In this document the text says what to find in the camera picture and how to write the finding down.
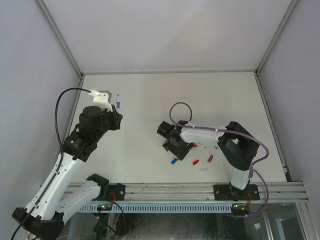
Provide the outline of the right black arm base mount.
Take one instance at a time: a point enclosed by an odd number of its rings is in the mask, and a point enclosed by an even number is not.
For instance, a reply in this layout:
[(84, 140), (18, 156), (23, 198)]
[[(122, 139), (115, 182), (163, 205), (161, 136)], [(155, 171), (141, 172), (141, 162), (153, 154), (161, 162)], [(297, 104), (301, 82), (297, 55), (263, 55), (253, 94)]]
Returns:
[(213, 186), (214, 199), (216, 201), (253, 201), (260, 200), (258, 186), (248, 184), (245, 189), (240, 190), (231, 184), (215, 184)]

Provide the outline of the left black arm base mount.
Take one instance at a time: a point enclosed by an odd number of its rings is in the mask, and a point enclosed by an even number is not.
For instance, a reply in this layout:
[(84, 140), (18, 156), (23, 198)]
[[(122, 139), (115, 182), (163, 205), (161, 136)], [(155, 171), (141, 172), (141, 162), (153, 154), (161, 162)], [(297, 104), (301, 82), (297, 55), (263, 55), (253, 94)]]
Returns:
[(110, 184), (108, 189), (108, 194), (106, 196), (107, 200), (112, 201), (123, 201), (125, 199), (126, 186), (121, 183)]

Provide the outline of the blue white marker pen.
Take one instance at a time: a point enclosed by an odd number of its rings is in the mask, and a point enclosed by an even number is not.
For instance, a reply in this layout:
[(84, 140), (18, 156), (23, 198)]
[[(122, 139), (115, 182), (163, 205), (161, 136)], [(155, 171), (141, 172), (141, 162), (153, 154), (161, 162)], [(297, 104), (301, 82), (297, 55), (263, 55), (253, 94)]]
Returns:
[(117, 108), (117, 110), (121, 109), (121, 101), (120, 101), (120, 95), (119, 94), (117, 94), (117, 96), (116, 96), (116, 108)]

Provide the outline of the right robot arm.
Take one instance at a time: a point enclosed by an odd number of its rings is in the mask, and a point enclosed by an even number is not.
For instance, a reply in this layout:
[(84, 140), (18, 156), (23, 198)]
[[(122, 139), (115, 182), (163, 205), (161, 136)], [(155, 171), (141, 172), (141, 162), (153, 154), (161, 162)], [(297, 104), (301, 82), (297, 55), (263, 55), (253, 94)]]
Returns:
[(177, 125), (163, 121), (157, 134), (165, 139), (162, 147), (180, 161), (195, 145), (217, 147), (232, 166), (227, 197), (238, 201), (249, 196), (250, 168), (260, 144), (238, 122), (231, 121), (227, 126), (211, 130), (208, 127), (197, 129), (185, 120), (180, 120)]

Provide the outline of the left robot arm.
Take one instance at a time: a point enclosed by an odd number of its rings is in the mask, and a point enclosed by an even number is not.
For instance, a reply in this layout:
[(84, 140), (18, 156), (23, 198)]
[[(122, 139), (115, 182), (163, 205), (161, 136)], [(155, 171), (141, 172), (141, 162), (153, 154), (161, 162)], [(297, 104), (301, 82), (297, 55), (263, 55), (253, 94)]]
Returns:
[(41, 240), (55, 240), (65, 223), (90, 200), (106, 200), (110, 194), (109, 180), (97, 173), (89, 176), (84, 185), (62, 199), (73, 176), (87, 162), (108, 131), (121, 127), (123, 116), (112, 105), (110, 109), (87, 106), (79, 115), (79, 123), (65, 138), (53, 169), (34, 198), (17, 207), (12, 217), (20, 228)]

